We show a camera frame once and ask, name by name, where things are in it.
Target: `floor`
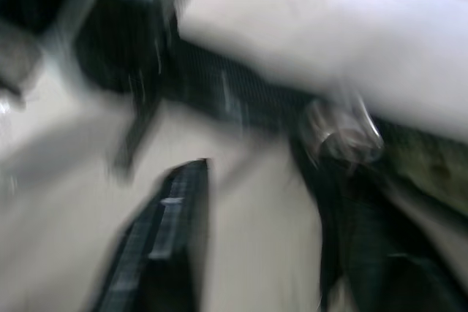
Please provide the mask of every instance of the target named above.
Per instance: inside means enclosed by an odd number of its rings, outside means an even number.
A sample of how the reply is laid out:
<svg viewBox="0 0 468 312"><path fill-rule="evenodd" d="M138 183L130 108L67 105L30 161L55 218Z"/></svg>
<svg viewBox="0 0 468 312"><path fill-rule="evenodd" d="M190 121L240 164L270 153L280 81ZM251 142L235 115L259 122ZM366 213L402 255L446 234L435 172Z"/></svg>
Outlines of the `floor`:
<svg viewBox="0 0 468 312"><path fill-rule="evenodd" d="M467 19L467 0L192 0L181 32L272 80L345 80L374 112L466 140ZM203 310L315 311L320 221L285 140L165 102L123 183L108 162L129 110L66 76L48 55L26 109L0 104L0 312L80 311L118 229L164 170L199 157L213 173Z"/></svg>

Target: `tiled floor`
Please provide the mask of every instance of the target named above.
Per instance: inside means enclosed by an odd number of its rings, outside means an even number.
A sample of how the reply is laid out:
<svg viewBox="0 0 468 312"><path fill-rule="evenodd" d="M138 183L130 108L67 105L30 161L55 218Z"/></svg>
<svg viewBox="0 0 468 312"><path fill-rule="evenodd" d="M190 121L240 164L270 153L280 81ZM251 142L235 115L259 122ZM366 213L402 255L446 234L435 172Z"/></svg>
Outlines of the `tiled floor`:
<svg viewBox="0 0 468 312"><path fill-rule="evenodd" d="M347 79L373 110L465 138L467 18L467 0L192 0L181 29L272 79ZM165 104L135 179L122 184L107 160L128 113L64 75L48 59L26 110L0 116L1 312L78 311L154 181L198 157L213 159L214 174L205 311L314 311L320 222L284 140L228 134Z"/></svg>

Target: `white surface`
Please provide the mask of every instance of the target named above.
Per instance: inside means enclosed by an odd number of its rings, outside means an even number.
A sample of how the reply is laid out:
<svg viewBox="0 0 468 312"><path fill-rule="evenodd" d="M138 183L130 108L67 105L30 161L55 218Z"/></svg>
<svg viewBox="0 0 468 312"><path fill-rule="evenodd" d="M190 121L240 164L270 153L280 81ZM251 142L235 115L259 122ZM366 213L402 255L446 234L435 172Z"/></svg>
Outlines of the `white surface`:
<svg viewBox="0 0 468 312"><path fill-rule="evenodd" d="M273 79L348 79L375 110L465 138L467 17L466 0L193 0L181 25L199 42L240 48ZM18 184L0 208L0 311L77 311L154 180L198 157L214 160L205 310L314 310L320 223L284 141L230 137L166 106L124 186L106 159L127 114L84 101L63 76L47 62L27 110L1 119L0 168ZM232 170L242 182L226 181Z"/></svg>

